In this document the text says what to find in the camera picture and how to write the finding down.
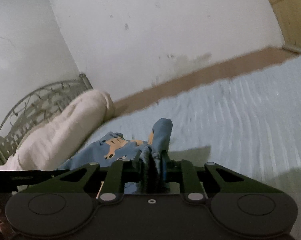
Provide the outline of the blue pants with orange trucks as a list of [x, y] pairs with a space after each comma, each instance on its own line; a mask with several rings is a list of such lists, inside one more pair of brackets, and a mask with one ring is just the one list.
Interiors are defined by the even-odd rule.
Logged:
[[128, 181], [124, 184], [126, 194], [167, 193], [166, 167], [172, 128], [170, 119], [157, 120], [147, 141], [127, 140], [121, 133], [109, 132], [79, 150], [58, 169], [75, 170], [88, 163], [99, 163], [103, 168], [110, 167], [116, 161], [128, 161], [139, 170], [145, 169], [145, 173], [142, 182]]

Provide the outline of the grey metal headboard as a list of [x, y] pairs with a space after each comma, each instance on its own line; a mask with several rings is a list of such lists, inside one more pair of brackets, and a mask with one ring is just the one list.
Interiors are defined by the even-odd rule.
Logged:
[[61, 113], [72, 100], [92, 89], [86, 74], [75, 80], [49, 83], [28, 93], [7, 113], [0, 125], [0, 165], [14, 155], [33, 127]]

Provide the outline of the cream white comforter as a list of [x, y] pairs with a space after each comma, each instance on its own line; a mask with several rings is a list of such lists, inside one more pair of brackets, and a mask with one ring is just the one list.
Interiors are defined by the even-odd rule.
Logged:
[[107, 92], [96, 89], [77, 96], [59, 114], [35, 126], [0, 171], [55, 170], [72, 157], [89, 135], [115, 112]]

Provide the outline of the light blue bed sheet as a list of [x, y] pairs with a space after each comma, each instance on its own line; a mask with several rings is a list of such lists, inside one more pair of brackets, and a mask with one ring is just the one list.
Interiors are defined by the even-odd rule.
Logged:
[[170, 152], [207, 147], [207, 161], [301, 193], [301, 55], [114, 118], [98, 128], [85, 147], [96, 148], [109, 132], [146, 140], [161, 118], [173, 124]]

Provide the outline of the brown wooden bed frame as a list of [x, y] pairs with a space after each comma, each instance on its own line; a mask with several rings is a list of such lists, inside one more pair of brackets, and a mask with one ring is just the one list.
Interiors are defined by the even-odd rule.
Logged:
[[200, 85], [220, 79], [233, 79], [236, 76], [259, 71], [275, 64], [282, 64], [300, 54], [300, 51], [287, 47], [269, 47], [197, 70], [115, 102], [115, 117], [142, 110], [163, 98], [176, 96]]

